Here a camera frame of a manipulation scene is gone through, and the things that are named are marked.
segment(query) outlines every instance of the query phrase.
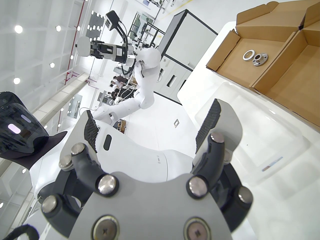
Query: black cable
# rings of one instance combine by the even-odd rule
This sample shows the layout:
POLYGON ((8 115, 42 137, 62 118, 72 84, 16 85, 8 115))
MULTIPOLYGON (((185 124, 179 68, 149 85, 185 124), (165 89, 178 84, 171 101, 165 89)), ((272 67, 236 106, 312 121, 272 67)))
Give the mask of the black cable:
MULTIPOLYGON (((117 26, 116 30, 121 35, 122 40, 125 43, 125 62, 126 62, 127 61, 127 56, 128 56, 128 37, 126 36, 125 32, 123 31, 123 29, 120 26, 117 26)), ((134 68, 135 68, 135 63, 136 63, 136 60, 134 60, 133 65, 129 68, 129 70, 127 72, 124 71, 123 65, 121 65, 121 69, 122 69, 123 75, 131 74, 133 72, 134 68)))
POLYGON ((119 20, 119 22, 124 26, 125 34, 126 34, 126 36, 128 36, 129 34, 128 34, 128 31, 127 31, 125 24, 123 22, 121 22, 121 20, 119 20))
POLYGON ((23 234, 27 234, 29 240, 39 240, 38 231, 29 224, 21 225, 13 229, 13 231, 9 233, 3 240, 15 240, 23 234))

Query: label sticker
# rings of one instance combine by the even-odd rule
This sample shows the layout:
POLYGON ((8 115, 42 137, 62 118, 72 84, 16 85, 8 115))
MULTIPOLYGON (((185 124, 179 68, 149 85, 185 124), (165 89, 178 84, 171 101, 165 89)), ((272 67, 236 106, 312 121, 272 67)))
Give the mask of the label sticker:
POLYGON ((274 164, 276 164, 277 162, 279 162, 281 159, 283 159, 283 156, 281 156, 280 158, 278 158, 277 160, 273 161, 272 163, 270 163, 269 165, 267 165, 265 168, 263 168, 261 171, 265 172, 267 169, 271 168, 274 164))
POLYGON ((117 48, 117 56, 122 56, 122 48, 117 48))

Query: ceiling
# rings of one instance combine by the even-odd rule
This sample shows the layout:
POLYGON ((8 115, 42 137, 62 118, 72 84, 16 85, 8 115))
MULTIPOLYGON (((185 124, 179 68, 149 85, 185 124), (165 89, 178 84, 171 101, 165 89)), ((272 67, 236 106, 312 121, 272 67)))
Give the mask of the ceiling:
POLYGON ((0 0, 0 91, 14 92, 32 111, 63 87, 74 67, 74 41, 87 31, 81 24, 86 12, 91 14, 90 4, 90 0, 0 0), (21 33, 15 32, 16 25, 23 28, 21 33), (14 84, 14 78, 20 83, 14 84))

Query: humanoid robot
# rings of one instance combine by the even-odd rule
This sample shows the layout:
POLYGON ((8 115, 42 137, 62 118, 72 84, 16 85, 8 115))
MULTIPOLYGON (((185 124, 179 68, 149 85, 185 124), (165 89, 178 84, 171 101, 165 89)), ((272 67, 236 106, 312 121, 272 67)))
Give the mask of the humanoid robot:
POLYGON ((90 41, 88 37, 80 37, 76 48, 80 56, 94 56, 109 59, 129 66, 129 73, 134 70, 135 79, 139 89, 133 98, 120 102, 118 105, 102 104, 93 112, 97 120, 114 125, 119 119, 134 113, 139 109, 147 109, 154 103, 153 92, 159 79, 161 54, 155 48, 139 49, 128 44, 127 36, 119 25, 119 17, 114 11, 106 14, 105 24, 109 30, 116 29, 123 38, 122 46, 106 44, 102 41, 90 41))
POLYGON ((253 202, 230 164, 242 138, 232 107, 214 100, 194 159, 135 144, 110 125, 117 112, 94 120, 87 110, 49 136, 15 94, 0 93, 0 157, 29 169, 41 203, 6 240, 232 240, 253 202))

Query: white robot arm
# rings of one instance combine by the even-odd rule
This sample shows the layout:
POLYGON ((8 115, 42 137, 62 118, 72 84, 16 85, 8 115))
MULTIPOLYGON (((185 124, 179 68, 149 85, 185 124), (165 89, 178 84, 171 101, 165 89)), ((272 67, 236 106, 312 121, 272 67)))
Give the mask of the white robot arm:
POLYGON ((117 105, 103 104, 93 117, 109 125, 117 120, 134 113, 139 109, 147 109, 154 103, 153 91, 160 74, 161 54, 155 48, 139 49, 128 44, 127 36, 119 25, 119 17, 114 11, 106 14, 105 24, 109 30, 116 29, 124 40, 122 46, 106 44, 102 41, 90 41, 88 37, 81 37, 76 48, 80 56, 94 56, 110 59, 129 66, 129 72, 134 70, 139 89, 134 97, 124 100, 117 105))

